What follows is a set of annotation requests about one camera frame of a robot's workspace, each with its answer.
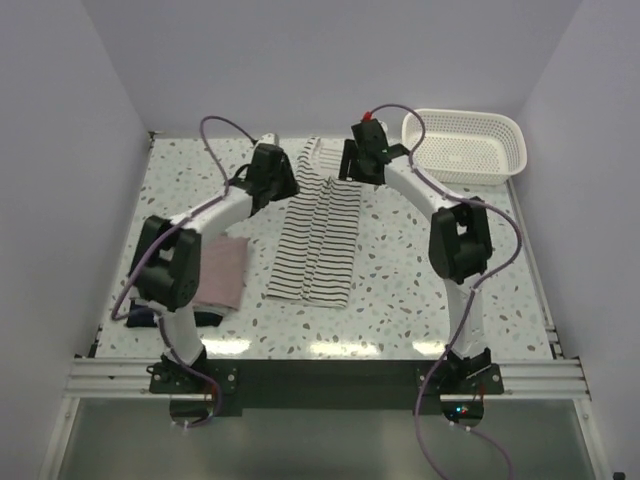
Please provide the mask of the black white striped tank top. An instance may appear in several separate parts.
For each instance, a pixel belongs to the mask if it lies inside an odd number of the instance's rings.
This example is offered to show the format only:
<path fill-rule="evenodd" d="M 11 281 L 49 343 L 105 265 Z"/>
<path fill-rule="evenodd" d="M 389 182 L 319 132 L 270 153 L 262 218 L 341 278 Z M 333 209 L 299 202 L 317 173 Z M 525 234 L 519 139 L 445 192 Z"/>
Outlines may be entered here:
<path fill-rule="evenodd" d="M 362 187 L 337 178 L 340 151 L 306 140 L 294 170 L 299 193 L 289 201 L 266 296 L 306 306 L 349 303 Z"/>

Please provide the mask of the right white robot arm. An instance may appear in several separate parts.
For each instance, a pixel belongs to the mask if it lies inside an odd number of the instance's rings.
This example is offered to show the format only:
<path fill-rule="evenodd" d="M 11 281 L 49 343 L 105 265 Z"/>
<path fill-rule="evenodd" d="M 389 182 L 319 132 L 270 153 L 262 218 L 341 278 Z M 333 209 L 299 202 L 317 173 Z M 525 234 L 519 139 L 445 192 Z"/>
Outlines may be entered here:
<path fill-rule="evenodd" d="M 409 150 L 391 145 L 381 123 L 366 114 L 344 142 L 338 178 L 387 186 L 429 221 L 428 259 L 444 282 L 450 334 L 443 358 L 421 381 L 430 393 L 472 395 L 492 365 L 483 298 L 475 283 L 493 254 L 486 209 L 469 204 L 434 178 L 420 173 Z"/>

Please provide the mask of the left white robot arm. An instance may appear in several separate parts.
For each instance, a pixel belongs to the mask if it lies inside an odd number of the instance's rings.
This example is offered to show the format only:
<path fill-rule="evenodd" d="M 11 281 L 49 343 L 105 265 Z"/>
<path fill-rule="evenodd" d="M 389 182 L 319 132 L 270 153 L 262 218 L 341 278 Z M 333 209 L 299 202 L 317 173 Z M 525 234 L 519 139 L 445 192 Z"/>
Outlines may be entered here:
<path fill-rule="evenodd" d="M 229 390 L 207 364 L 195 314 L 202 250 L 231 226 L 267 205 L 297 195 L 290 160 L 275 134 L 260 138 L 251 160 L 227 180 L 224 193 L 171 218 L 153 215 L 141 229 L 129 285 L 159 327 L 165 354 L 149 369 L 153 393 L 193 393 L 219 401 Z"/>

